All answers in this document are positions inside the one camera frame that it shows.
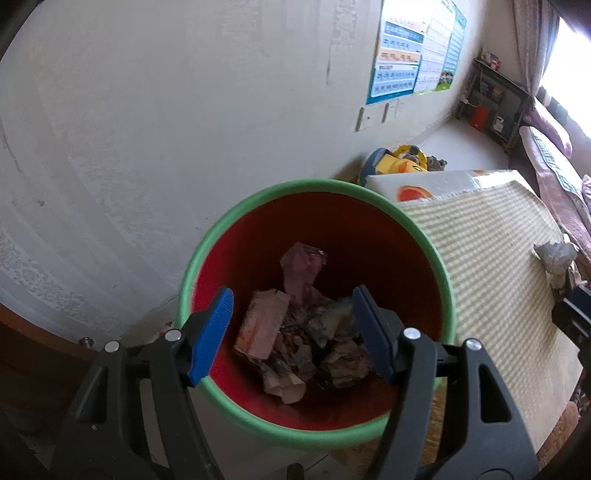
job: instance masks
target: green rim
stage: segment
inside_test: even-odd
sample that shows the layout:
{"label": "green rim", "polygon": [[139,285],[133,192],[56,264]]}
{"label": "green rim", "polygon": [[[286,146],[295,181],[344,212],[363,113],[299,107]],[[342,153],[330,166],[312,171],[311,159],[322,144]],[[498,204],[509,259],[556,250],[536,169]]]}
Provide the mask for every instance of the green rim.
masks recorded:
{"label": "green rim", "polygon": [[[182,327],[187,318],[189,318],[189,315],[191,315],[193,292],[197,276],[207,255],[220,237],[241,217],[261,205],[286,195],[303,192],[338,193],[356,198],[380,209],[404,227],[426,254],[437,280],[443,309],[443,323],[439,341],[453,343],[456,313],[450,279],[445,265],[431,241],[406,213],[397,208],[389,200],[358,185],[329,179],[296,180],[272,186],[248,197],[222,216],[203,237],[189,262],[181,286],[178,317],[176,320],[177,328]],[[260,419],[237,405],[226,396],[213,382],[211,377],[204,378],[201,381],[201,386],[210,399],[221,406],[230,415],[230,419],[242,428],[263,436],[272,442],[299,449],[342,448],[376,439],[383,434],[389,416],[388,414],[384,414],[366,423],[340,430],[309,431],[290,429]]]}

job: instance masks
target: wall switch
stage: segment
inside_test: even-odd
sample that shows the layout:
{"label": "wall switch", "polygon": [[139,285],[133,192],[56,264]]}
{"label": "wall switch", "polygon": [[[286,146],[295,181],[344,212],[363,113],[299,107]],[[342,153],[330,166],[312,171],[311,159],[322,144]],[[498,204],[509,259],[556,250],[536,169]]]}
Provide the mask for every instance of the wall switch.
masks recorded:
{"label": "wall switch", "polygon": [[382,117],[382,123],[391,122],[396,118],[396,114],[398,113],[398,104],[400,100],[395,98],[386,103],[384,106],[384,116]]}
{"label": "wall switch", "polygon": [[374,103],[373,105],[367,105],[361,107],[359,111],[359,117],[357,118],[356,132],[361,132],[366,128],[375,127],[382,122],[384,116],[384,104]]}

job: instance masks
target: poster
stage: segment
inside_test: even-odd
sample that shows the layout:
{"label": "poster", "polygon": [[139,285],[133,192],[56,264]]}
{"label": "poster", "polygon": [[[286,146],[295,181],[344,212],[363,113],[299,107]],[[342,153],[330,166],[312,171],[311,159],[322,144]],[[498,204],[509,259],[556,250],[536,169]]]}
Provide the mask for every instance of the poster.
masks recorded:
{"label": "poster", "polygon": [[466,17],[456,7],[456,21],[453,27],[452,37],[449,40],[447,56],[443,64],[443,71],[437,84],[437,90],[447,90],[452,86],[453,77],[456,74],[457,64],[460,61],[464,33],[466,31]]}
{"label": "poster", "polygon": [[448,89],[465,28],[451,0],[384,0],[367,104]]}

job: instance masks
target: crumpled paper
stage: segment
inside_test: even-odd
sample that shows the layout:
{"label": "crumpled paper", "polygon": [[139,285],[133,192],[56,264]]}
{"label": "crumpled paper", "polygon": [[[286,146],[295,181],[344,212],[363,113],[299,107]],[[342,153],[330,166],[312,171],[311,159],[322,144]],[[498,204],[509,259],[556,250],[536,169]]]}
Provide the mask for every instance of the crumpled paper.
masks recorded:
{"label": "crumpled paper", "polygon": [[306,325],[306,331],[320,348],[324,348],[335,338],[337,332],[340,338],[353,338],[353,332],[349,332],[352,318],[353,303],[350,299],[331,301],[323,309],[313,312]]}
{"label": "crumpled paper", "polygon": [[534,245],[534,251],[542,261],[545,270],[552,275],[550,285],[559,290],[564,287],[566,273],[570,264],[576,260],[579,249],[575,244],[548,242],[544,245]]}
{"label": "crumpled paper", "polygon": [[295,375],[279,354],[272,353],[267,362],[252,361],[259,369],[265,393],[281,398],[285,404],[300,401],[306,393],[306,384]]}
{"label": "crumpled paper", "polygon": [[320,369],[330,375],[336,388],[346,388],[368,376],[371,361],[365,345],[346,340],[335,344],[332,352],[322,360]]}
{"label": "crumpled paper", "polygon": [[297,326],[284,326],[275,340],[275,351],[304,382],[316,373],[312,361],[312,347],[306,334]]}
{"label": "crumpled paper", "polygon": [[283,287],[296,305],[304,303],[325,263],[326,254],[322,250],[301,242],[295,243],[281,257]]}
{"label": "crumpled paper", "polygon": [[248,357],[269,358],[289,303],[289,295],[279,290],[254,292],[234,348]]}
{"label": "crumpled paper", "polygon": [[313,287],[327,255],[298,242],[282,257],[284,288],[254,292],[235,350],[262,379],[263,390],[295,403],[306,383],[355,385],[371,370],[351,298],[334,301]]}

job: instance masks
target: window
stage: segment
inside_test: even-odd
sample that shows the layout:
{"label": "window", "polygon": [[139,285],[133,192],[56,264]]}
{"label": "window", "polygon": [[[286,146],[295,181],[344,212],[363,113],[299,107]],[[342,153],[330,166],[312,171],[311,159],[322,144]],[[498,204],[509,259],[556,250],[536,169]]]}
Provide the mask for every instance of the window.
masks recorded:
{"label": "window", "polygon": [[542,86],[556,98],[569,116],[591,137],[591,42],[575,33],[560,19],[558,39],[554,45],[550,63]]}

